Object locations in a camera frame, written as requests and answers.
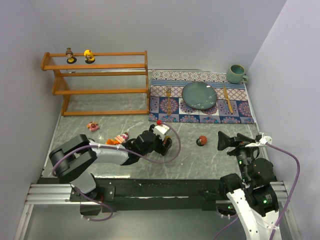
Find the wooden rack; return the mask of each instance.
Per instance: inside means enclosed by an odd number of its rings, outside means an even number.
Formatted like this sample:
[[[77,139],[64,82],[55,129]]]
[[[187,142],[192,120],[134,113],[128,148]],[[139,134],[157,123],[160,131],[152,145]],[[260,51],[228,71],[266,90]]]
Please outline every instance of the wooden rack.
[[[83,53],[74,53],[75,57],[84,57]],[[148,57],[147,51],[144,52],[95,52],[95,57],[99,56],[144,56],[143,63],[124,63],[124,64],[66,64],[57,65],[53,58],[66,58],[64,53],[46,52],[41,61],[43,71],[53,70],[54,84],[52,87],[53,95],[62,95],[63,104],[61,108],[62,116],[87,116],[87,115],[125,115],[125,114],[148,114],[149,113],[149,77],[148,77]],[[109,71],[109,72],[66,72],[61,70],[101,70],[101,69],[130,69],[129,71]],[[84,89],[72,90],[68,86],[65,77],[87,77],[87,76],[145,76],[145,87],[126,88],[126,89]],[[67,111],[71,95],[77,94],[146,94],[146,109],[140,110],[113,110],[113,111]]]

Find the fork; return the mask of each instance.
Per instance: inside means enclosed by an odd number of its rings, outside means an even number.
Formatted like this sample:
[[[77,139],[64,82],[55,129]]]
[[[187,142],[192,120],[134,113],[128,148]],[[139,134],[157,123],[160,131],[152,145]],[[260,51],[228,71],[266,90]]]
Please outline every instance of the fork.
[[[171,115],[171,104],[170,104],[170,96],[171,96],[171,88],[169,86],[166,87],[166,96],[168,97],[168,111],[167,114]]]

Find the green mug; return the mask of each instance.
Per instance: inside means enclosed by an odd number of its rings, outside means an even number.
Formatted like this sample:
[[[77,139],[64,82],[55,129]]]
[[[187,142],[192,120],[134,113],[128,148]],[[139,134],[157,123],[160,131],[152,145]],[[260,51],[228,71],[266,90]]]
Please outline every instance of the green mug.
[[[226,72],[226,79],[232,84],[248,82],[248,76],[245,75],[245,68],[241,65],[232,65]]]

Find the toy figure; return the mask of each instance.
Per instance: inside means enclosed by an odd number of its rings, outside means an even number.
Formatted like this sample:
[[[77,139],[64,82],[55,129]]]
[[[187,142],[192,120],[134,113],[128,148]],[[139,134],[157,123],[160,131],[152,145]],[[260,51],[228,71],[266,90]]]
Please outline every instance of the toy figure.
[[[85,50],[83,55],[85,56],[85,62],[87,64],[93,64],[96,60],[94,57],[94,53],[89,49]]]
[[[67,47],[66,48],[66,51],[65,51],[65,55],[67,56],[67,60],[66,60],[66,62],[68,63],[68,64],[74,64],[76,61],[77,61],[77,59],[74,57],[74,53],[71,51],[71,48],[70,47]]]
[[[86,127],[91,131],[91,132],[95,132],[99,129],[98,123],[95,121],[91,121],[89,122]]]
[[[109,144],[109,145],[123,144],[125,141],[128,140],[128,138],[129,138],[129,135],[127,132],[125,132],[121,135],[116,136],[114,139],[109,138],[105,144]]]
[[[206,136],[200,136],[197,140],[196,140],[196,144],[200,147],[204,146],[207,143],[207,137]]]

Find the round plate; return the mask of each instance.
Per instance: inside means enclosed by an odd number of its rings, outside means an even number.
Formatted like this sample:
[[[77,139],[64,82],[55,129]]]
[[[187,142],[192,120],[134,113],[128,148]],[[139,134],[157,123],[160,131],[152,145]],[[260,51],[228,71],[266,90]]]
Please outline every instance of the round plate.
[[[217,93],[204,82],[191,82],[182,90],[183,101],[193,109],[206,110],[215,105]]]

